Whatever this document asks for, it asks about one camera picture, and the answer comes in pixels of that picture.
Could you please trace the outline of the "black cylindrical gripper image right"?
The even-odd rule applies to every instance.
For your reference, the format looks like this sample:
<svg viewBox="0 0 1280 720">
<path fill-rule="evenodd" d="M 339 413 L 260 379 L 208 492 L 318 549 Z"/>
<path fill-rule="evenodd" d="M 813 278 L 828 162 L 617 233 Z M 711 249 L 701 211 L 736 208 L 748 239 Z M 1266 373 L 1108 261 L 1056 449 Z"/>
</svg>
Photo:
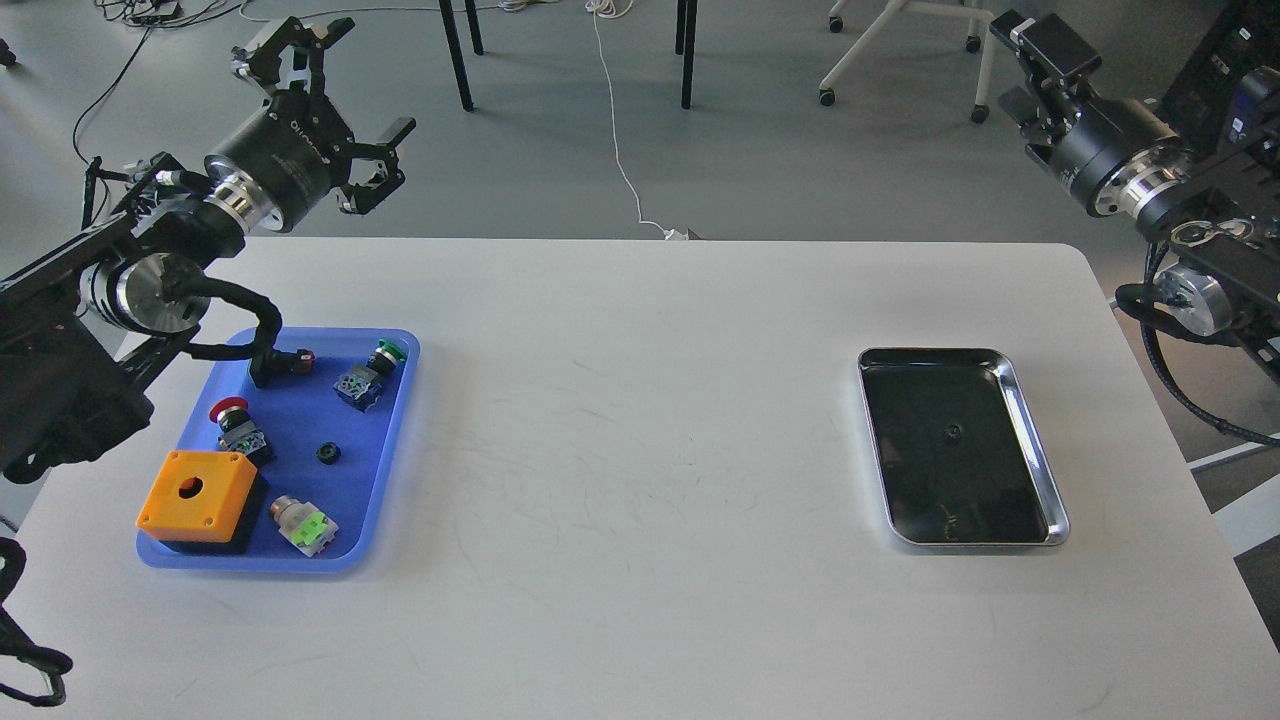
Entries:
<svg viewBox="0 0 1280 720">
<path fill-rule="evenodd" d="M 1061 137 L 1060 118 L 1046 97 L 1084 101 L 1102 58 L 1055 13 L 1041 18 L 1005 12 L 989 23 L 1014 51 L 1027 86 L 998 96 L 998 106 L 1027 141 L 1027 154 L 1088 215 L 1138 217 L 1158 193 L 1190 177 L 1190 152 L 1180 136 L 1137 100 L 1094 97 L 1083 104 Z"/>
</svg>

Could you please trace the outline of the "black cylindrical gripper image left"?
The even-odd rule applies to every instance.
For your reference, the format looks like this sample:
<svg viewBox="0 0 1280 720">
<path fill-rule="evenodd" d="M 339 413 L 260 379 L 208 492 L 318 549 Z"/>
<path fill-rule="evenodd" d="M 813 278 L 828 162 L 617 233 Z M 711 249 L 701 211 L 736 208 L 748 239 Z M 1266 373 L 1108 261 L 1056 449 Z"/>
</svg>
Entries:
<svg viewBox="0 0 1280 720">
<path fill-rule="evenodd" d="M 264 27 L 247 47 L 233 47 L 233 76 L 259 86 L 266 99 L 204 159 L 214 191 L 206 199 L 243 232 L 261 225 L 285 233 L 333 188 L 339 211 L 367 215 L 404 183 L 398 146 L 416 128 L 396 118 L 379 141 L 351 140 L 351 128 L 325 95 L 324 54 L 355 28 L 348 17 L 326 26 L 296 17 Z M 370 161 L 364 183 L 349 181 L 349 163 Z M 347 170 L 343 177 L 337 172 Z"/>
</svg>

